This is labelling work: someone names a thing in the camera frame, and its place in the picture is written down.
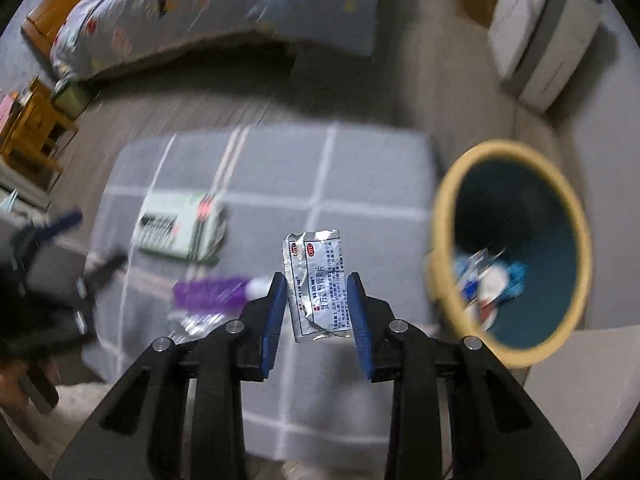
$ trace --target gray floor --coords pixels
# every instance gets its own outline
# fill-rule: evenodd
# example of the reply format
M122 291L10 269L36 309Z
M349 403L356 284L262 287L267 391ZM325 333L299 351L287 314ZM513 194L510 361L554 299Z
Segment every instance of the gray floor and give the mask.
M46 72L19 23L40 0L25 0L0 38L0 96ZM100 194L118 150L133 139L240 123L332 118L413 128L430 134L443 167L487 139L517 138L564 163L545 121L496 83L486 31L453 0L380 0L373 60L320 48L292 59L267 49L206 50L100 85L78 119L52 194L58 208L82 207L76 233L88 242Z

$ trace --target medicine packet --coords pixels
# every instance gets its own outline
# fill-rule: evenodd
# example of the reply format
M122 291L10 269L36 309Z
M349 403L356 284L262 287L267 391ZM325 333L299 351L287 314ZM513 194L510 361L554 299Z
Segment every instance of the medicine packet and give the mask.
M290 234L282 242L289 310L297 342L349 337L344 261L337 230Z

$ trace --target trash bin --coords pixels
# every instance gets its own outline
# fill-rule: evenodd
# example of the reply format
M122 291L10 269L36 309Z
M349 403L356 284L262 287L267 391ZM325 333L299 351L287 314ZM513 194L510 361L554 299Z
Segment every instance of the trash bin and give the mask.
M489 248L527 266L523 293L498 307L487 331L464 314L454 251ZM492 140L450 168L433 208L430 295L457 336L478 336L511 368L558 350L580 322L591 286L591 238L580 202L560 171L519 142Z

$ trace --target gray tablecloth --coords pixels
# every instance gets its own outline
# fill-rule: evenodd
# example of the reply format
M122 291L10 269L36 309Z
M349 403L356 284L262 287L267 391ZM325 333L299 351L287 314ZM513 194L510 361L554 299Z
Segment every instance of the gray tablecloth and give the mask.
M396 316L433 327L422 274L436 184L427 136L287 123L134 142L120 153L102 196L92 255L130 247L149 190L206 190L214 181L229 219L211 274L268 276L282 269L289 233L337 228L346 270L360 273L367 293L387 300ZM108 381L168 334L170 285L193 274L186 262L132 249L129 256L127 273L97 300L100 346L84 351ZM269 379L242 384L247 451L277 460L382 467L390 407L391 384L367 383L353 340L297 344L288 315Z

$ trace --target wall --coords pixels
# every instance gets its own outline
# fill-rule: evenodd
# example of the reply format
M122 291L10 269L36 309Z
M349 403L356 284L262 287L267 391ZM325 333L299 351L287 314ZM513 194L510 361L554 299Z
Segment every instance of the wall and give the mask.
M593 235L587 328L640 324L640 49L609 1L602 10L601 29L551 111L575 150Z

